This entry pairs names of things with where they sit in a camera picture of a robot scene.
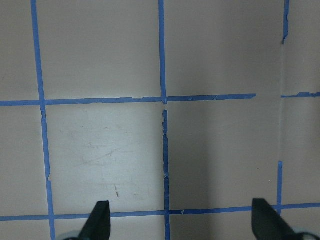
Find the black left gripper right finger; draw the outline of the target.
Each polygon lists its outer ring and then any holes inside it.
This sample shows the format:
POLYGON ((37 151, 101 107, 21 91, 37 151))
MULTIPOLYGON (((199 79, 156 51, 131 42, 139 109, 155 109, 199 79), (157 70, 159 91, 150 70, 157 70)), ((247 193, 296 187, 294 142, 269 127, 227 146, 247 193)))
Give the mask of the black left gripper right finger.
POLYGON ((300 239, 300 235, 263 198, 252 200, 251 229, 257 240, 300 239))

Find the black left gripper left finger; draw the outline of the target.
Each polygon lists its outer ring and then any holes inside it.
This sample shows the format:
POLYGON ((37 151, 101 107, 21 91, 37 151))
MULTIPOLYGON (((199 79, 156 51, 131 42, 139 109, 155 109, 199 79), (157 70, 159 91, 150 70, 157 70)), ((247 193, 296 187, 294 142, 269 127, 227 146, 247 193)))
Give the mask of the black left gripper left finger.
POLYGON ((78 235, 78 240, 109 240, 111 212, 109 201, 98 201, 78 235))

